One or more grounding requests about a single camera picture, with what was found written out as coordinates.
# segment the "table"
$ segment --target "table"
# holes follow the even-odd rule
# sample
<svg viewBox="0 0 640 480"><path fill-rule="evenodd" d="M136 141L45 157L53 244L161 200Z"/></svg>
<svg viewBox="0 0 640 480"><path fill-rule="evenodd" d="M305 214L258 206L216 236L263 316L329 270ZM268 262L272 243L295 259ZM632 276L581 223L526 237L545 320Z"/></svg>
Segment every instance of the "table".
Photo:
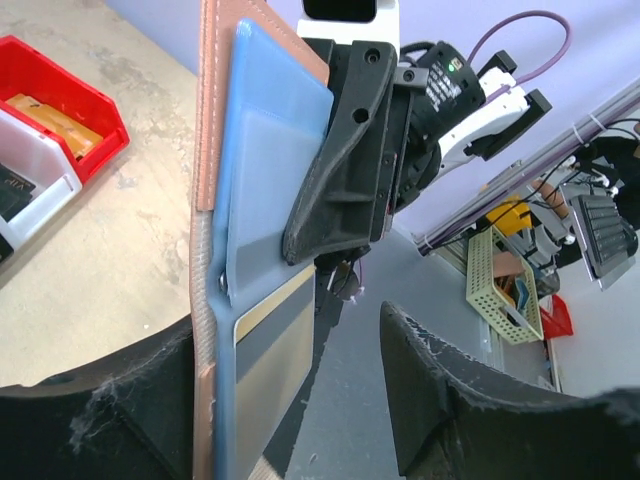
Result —
<svg viewBox="0 0 640 480"><path fill-rule="evenodd" d="M3 0L13 34L113 98L131 136L0 270L0 386L31 385L189 312L196 77L101 0Z"/></svg>

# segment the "basket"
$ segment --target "basket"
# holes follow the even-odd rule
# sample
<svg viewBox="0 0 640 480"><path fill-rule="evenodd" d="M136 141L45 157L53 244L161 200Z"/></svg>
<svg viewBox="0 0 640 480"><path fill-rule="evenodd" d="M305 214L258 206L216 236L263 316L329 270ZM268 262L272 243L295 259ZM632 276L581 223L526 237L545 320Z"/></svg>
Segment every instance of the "basket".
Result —
<svg viewBox="0 0 640 480"><path fill-rule="evenodd" d="M493 279L493 255L495 245L500 242L507 245L505 237L494 227L469 240L467 301L511 345L542 340L544 334L535 278L531 267L522 257L519 258L524 265L524 280L529 290L524 317L498 293ZM503 313L506 310L523 326L513 325Z"/></svg>

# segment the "label on motor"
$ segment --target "label on motor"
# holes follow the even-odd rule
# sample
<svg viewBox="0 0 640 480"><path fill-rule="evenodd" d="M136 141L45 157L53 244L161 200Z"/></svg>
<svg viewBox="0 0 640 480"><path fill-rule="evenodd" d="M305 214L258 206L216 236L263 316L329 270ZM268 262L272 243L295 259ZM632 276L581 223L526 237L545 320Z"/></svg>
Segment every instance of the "label on motor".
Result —
<svg viewBox="0 0 640 480"><path fill-rule="evenodd" d="M0 263L4 262L13 253L13 248L2 235L0 235Z"/></svg>
<svg viewBox="0 0 640 480"><path fill-rule="evenodd" d="M457 70L454 62L449 66L450 69ZM429 75L427 80L426 95L431 100L433 109L440 111L440 105L448 100L455 99L462 93L460 86L449 78L447 70L440 62L435 62L429 67Z"/></svg>

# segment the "white plastic container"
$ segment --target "white plastic container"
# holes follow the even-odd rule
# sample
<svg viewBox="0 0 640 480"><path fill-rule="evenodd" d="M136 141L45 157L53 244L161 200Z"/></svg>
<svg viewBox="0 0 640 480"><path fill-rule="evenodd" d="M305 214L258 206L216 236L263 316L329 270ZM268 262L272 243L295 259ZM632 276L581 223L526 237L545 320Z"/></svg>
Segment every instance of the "white plastic container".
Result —
<svg viewBox="0 0 640 480"><path fill-rule="evenodd" d="M82 189L62 148L26 123L0 110L0 163L36 185L33 199L6 222L0 235L18 250Z"/></svg>

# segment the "purple cable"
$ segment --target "purple cable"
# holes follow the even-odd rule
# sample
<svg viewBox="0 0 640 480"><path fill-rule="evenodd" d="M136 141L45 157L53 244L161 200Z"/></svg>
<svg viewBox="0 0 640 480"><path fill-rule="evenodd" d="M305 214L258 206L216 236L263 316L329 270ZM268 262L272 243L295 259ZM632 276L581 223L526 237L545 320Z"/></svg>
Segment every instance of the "purple cable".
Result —
<svg viewBox="0 0 640 480"><path fill-rule="evenodd" d="M573 39L573 30L571 29L571 25L569 24L569 21L566 18L558 15L557 13L549 12L547 10L529 10L527 12L521 12L511 17L505 18L500 23L494 25L493 27L491 27L491 29L487 33L485 33L482 36L482 38L476 44L476 46L473 47L473 50L471 50L471 53L469 54L469 59L467 60L467 62L471 63L475 58L476 54L478 53L478 50L480 50L480 48L482 47L482 45L484 45L484 43L487 40L489 40L489 38L498 30L500 30L502 27L509 25L510 23L513 23L516 20L520 20L522 18L528 18L528 17L544 17L544 18L550 18L551 20L555 20L556 22L558 22L560 25L564 27L564 31L565 31L564 43L562 44L562 47L560 47L560 50L558 50L558 52L553 57L551 57L546 63L536 68L534 71L527 73L526 75L523 75L520 78L517 78L516 86L522 85L523 83L526 83L529 80L533 80L537 76L542 75L544 72L549 70L556 63L558 63L558 61L564 56L564 54L567 53L567 50L569 50L569 46L571 45L571 41ZM485 105L488 105L503 93L508 92L510 88L511 87L509 87L509 85L503 85L502 87L500 87L498 90L496 90L491 95L489 95L489 97L487 98L487 101L485 102Z"/></svg>

